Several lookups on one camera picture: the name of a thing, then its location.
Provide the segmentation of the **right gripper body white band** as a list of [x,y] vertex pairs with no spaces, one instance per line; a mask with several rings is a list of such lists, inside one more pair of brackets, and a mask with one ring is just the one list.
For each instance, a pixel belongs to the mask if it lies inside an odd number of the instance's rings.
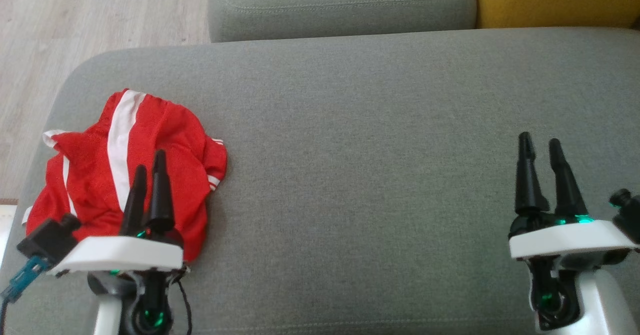
[[509,239],[510,257],[530,274],[537,332],[636,332],[622,288],[606,266],[638,250],[613,222],[558,224]]

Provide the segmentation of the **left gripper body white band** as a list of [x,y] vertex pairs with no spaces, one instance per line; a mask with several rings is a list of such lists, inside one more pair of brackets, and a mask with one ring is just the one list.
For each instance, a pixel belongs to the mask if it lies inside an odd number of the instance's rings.
[[183,249],[141,237],[87,237],[52,269],[87,274],[94,294],[83,335],[169,335],[169,288],[185,273]]

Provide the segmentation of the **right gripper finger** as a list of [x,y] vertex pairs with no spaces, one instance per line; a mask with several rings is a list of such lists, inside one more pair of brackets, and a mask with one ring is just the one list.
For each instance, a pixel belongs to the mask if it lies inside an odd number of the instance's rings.
[[515,178],[515,213],[548,212],[550,205],[543,196],[535,168],[534,143],[531,134],[522,132],[518,136],[518,161]]
[[549,155],[555,176],[555,215],[564,218],[587,217],[589,211],[559,139],[549,141]]

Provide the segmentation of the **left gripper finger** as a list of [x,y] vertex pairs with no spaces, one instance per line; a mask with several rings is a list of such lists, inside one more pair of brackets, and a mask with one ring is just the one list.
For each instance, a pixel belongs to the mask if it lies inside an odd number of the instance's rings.
[[135,168],[134,180],[126,199],[121,236],[137,237],[143,230],[147,194],[147,169],[144,165]]
[[167,156],[163,149],[155,152],[151,167],[151,196],[145,226],[151,233],[166,233],[175,226]]

